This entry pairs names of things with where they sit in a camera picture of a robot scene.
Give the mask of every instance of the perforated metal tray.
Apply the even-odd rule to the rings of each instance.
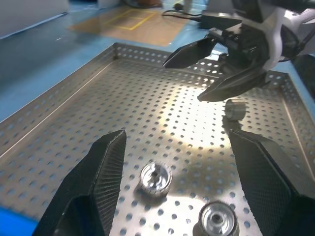
[[[241,236],[261,235],[239,181],[222,126],[224,102],[197,96],[221,76],[204,59],[165,70],[169,53],[114,44],[0,124],[0,204],[40,219],[65,175],[101,135],[128,135],[121,193],[111,235],[191,236],[202,206],[222,200],[235,209]],[[314,178],[315,128],[288,75],[269,73],[269,88],[239,98],[242,129],[275,140],[300,171]],[[150,160],[171,167],[167,198],[137,191]]]

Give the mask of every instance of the knurled metal part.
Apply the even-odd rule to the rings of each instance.
[[[246,104],[241,99],[229,99],[225,104],[225,115],[230,120],[242,120],[246,115]]]
[[[140,173],[140,188],[149,196],[159,198],[166,196],[172,182],[171,169],[162,162],[151,162]]]
[[[202,236],[238,236],[234,210],[221,201],[207,203],[200,211],[198,225]]]
[[[115,44],[98,56],[102,60],[93,60],[75,72],[81,75],[78,80],[84,80],[78,81],[80,87],[71,88],[72,82],[77,84],[70,75],[0,123],[0,205],[38,220],[63,178],[92,143],[106,133],[125,129],[123,178],[111,235],[192,236],[201,208],[214,199],[235,209],[241,236],[261,235],[222,127],[225,102],[197,100],[216,79],[204,70],[208,64],[217,63],[204,60],[204,64],[199,62],[187,70],[165,70],[161,64],[168,55]],[[289,80],[285,74],[276,74]],[[64,85],[69,85],[64,87],[67,95],[60,98]],[[314,124],[309,122],[308,128],[302,125],[307,110],[303,104],[296,104],[298,94],[286,86],[256,88],[237,97],[247,106],[240,125],[245,131],[276,141],[295,167],[306,172],[309,167],[305,159],[314,158],[309,151],[315,139],[308,133]],[[304,113],[290,113],[286,89],[288,101]],[[32,123],[29,117],[39,114],[43,119]],[[24,126],[25,133],[15,139],[15,133]],[[157,203],[148,202],[138,188],[137,177],[150,160],[165,163],[173,174],[168,195]]]

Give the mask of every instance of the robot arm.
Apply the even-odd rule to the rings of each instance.
[[[229,75],[203,91],[198,97],[200,101],[223,101],[265,85],[268,70],[303,49],[289,28],[283,32],[284,7],[294,9],[297,5],[297,11],[304,11],[314,6],[314,1],[309,0],[276,0],[272,4],[269,0],[232,0],[232,3],[242,18],[241,24],[224,30],[210,29],[204,39],[179,48],[164,63],[165,68],[185,68],[210,55],[217,43],[227,47],[228,54],[220,55],[219,62],[222,73]]]

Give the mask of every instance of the blue floor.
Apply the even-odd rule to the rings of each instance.
[[[196,11],[204,8],[203,0],[200,1],[193,5]],[[165,9],[170,9],[173,3],[166,3]],[[94,2],[75,1],[72,2],[68,14],[0,40],[0,121],[115,42],[172,52],[206,34],[205,30],[198,29],[196,22],[189,22],[168,47],[157,47],[67,29],[107,10],[98,10]],[[222,51],[223,48],[218,47],[216,50]],[[275,69],[290,73],[315,117],[312,99],[291,63],[279,64]],[[36,222],[0,208],[0,236],[31,235],[35,226]]]

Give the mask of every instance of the metal cylinder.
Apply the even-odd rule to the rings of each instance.
[[[201,209],[198,224],[202,236],[238,236],[240,231],[234,211],[220,201]]]
[[[171,169],[162,162],[152,162],[143,167],[140,187],[148,195],[158,198],[167,195],[172,182]]]
[[[246,105],[241,99],[229,99],[225,104],[225,115],[230,120],[242,120],[246,114]]]

